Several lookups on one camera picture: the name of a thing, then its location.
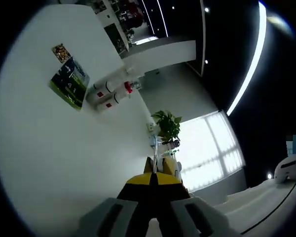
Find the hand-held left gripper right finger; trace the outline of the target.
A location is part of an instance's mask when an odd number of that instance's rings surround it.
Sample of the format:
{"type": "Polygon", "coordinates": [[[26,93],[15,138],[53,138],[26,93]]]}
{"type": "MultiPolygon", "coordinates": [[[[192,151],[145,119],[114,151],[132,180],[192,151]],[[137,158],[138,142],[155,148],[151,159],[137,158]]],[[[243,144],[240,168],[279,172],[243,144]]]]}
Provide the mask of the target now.
{"type": "Polygon", "coordinates": [[[230,237],[225,217],[201,198],[191,197],[174,176],[156,173],[155,216],[164,237],[230,237]]]}

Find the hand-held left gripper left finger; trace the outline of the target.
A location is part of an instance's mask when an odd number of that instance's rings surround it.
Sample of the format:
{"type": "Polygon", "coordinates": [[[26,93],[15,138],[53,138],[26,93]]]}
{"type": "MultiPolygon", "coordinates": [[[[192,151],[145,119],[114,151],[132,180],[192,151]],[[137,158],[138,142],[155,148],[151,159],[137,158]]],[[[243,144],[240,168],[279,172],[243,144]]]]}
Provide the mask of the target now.
{"type": "Polygon", "coordinates": [[[153,213],[153,173],[129,179],[116,198],[110,197],[79,220],[75,237],[144,237],[153,213]]]}

